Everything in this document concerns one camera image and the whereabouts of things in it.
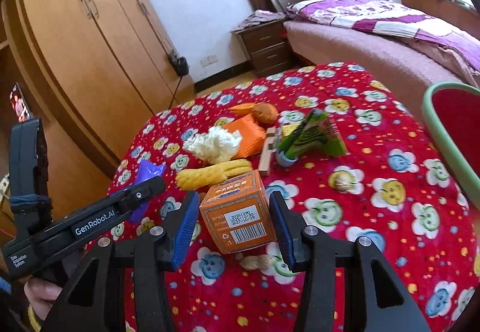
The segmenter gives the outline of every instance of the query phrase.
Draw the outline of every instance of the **wooden floor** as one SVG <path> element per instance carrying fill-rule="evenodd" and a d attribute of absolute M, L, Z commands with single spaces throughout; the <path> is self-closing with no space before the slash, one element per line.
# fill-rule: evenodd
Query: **wooden floor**
<path fill-rule="evenodd" d="M 215 92 L 215 91 L 222 91 L 223 89 L 232 88 L 239 84 L 245 83 L 246 81 L 251 81 L 255 79 L 256 79 L 256 76 L 253 73 L 253 71 L 245 72 L 242 75 L 232 77 L 232 79 L 222 81 L 221 83 L 215 84 L 213 87 L 207 88 L 206 90 L 197 93 L 197 98 L 204 95 L 211 94 L 212 92 Z"/>

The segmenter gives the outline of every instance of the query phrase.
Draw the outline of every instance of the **barcode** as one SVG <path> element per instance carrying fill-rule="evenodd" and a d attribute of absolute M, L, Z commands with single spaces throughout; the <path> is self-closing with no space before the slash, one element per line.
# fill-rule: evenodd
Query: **barcode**
<path fill-rule="evenodd" d="M 239 244 L 256 238 L 261 238 L 266 236 L 267 233 L 263 228 L 263 223 L 254 223 L 253 225 L 231 231 L 230 234 L 235 240 L 235 243 Z"/>

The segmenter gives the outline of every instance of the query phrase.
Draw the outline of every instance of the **orange box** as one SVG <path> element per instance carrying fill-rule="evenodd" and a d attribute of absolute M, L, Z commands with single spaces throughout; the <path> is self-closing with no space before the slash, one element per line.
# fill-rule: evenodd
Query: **orange box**
<path fill-rule="evenodd" d="M 200 212 L 222 254 L 276 240 L 258 170 L 210 187 L 200 204 Z"/>

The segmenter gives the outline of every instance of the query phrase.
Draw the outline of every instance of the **small bowl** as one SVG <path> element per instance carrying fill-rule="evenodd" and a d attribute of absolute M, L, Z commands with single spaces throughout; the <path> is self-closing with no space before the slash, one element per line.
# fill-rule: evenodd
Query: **small bowl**
<path fill-rule="evenodd" d="M 277 160 L 277 163 L 282 167 L 290 167 L 291 165 L 294 165 L 294 163 L 298 161 L 298 156 L 296 156 L 293 159 L 289 159 L 285 157 L 284 152 L 279 152 L 279 151 L 277 151 L 277 153 L 275 154 L 275 158 Z"/>

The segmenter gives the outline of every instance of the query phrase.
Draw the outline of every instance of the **pink bed sheet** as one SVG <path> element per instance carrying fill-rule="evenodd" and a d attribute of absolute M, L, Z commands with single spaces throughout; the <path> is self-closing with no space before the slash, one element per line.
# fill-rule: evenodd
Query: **pink bed sheet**
<path fill-rule="evenodd" d="M 420 122 L 423 95 L 443 81 L 461 80 L 427 56 L 384 37 L 347 28 L 287 21 L 295 53 L 315 64 L 354 60 L 385 84 Z"/>

